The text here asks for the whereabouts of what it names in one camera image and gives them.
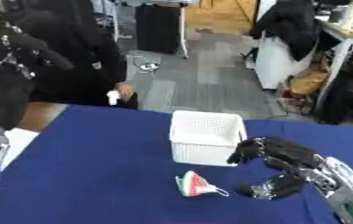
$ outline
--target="table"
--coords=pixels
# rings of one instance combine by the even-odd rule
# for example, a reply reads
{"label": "table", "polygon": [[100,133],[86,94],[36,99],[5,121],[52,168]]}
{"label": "table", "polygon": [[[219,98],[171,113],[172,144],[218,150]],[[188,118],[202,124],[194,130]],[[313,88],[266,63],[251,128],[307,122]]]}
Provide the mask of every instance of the table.
{"label": "table", "polygon": [[[337,224],[312,186],[277,200],[238,196],[277,173],[256,160],[212,167],[172,161],[168,114],[70,106],[0,176],[0,224]],[[353,127],[246,121],[250,137],[284,137],[353,168]],[[180,195],[188,170],[232,194]]]}
{"label": "table", "polygon": [[[119,40],[120,32],[119,32],[119,20],[118,20],[118,12],[117,6],[122,3],[128,3],[128,0],[114,0],[112,2],[112,17],[113,17],[113,25],[114,25],[114,39],[115,41]],[[195,0],[137,0],[134,1],[135,3],[140,4],[171,4],[173,7],[176,4],[180,7],[180,25],[179,25],[179,32],[180,32],[180,46],[181,50],[183,51],[183,57],[188,59],[188,49],[187,49],[187,40],[186,40],[186,7],[187,4],[196,2]],[[104,14],[106,15],[106,8],[105,8],[105,0],[102,0],[102,8],[104,9]]]}
{"label": "table", "polygon": [[341,43],[335,48],[335,57],[331,65],[330,76],[326,81],[325,85],[322,87],[317,105],[319,108],[325,100],[325,95],[331,83],[339,74],[341,67],[349,55],[349,50],[353,47],[353,33],[342,30],[337,24],[332,24],[327,21],[322,21],[322,29],[333,36],[334,38],[341,41]]}
{"label": "table", "polygon": [[63,112],[66,107],[66,104],[59,103],[29,102],[18,128],[39,133]]}

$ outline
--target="black trash bin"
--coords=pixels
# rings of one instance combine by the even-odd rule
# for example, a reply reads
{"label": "black trash bin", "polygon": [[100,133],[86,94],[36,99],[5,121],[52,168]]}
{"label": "black trash bin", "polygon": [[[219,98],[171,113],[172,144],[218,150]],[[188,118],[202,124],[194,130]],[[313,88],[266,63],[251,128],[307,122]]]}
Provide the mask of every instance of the black trash bin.
{"label": "black trash bin", "polygon": [[180,8],[141,5],[136,9],[138,49],[174,54],[180,44]]}

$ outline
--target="wooden floor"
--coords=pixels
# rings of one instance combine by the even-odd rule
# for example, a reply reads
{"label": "wooden floor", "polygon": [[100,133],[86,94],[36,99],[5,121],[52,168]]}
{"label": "wooden floor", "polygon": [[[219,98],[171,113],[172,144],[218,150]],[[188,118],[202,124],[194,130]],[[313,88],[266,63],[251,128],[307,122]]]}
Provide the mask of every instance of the wooden floor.
{"label": "wooden floor", "polygon": [[187,8],[187,28],[240,35],[251,28],[254,0],[201,0]]}

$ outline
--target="white object in hand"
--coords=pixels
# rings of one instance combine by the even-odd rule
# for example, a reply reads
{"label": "white object in hand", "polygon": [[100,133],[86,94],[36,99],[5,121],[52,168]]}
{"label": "white object in hand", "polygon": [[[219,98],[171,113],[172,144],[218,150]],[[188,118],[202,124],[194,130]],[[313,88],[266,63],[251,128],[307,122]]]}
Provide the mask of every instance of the white object in hand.
{"label": "white object in hand", "polygon": [[121,98],[121,95],[119,91],[117,90],[112,90],[107,93],[108,99],[109,99],[109,105],[110,106],[115,106],[117,105],[117,100]]}

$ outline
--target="blue tablecloth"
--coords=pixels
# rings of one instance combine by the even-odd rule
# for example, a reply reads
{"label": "blue tablecloth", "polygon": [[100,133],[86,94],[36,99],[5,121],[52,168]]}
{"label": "blue tablecloth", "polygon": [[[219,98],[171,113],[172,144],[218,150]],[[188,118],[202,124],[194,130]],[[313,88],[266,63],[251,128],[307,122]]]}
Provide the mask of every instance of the blue tablecloth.
{"label": "blue tablecloth", "polygon": [[[72,106],[0,178],[0,224],[335,223],[312,186],[277,200],[245,198],[232,189],[275,171],[257,160],[237,168],[176,164],[171,116]],[[250,137],[283,137],[353,168],[353,127],[246,121]],[[232,192],[185,198],[174,182],[188,170]]]}

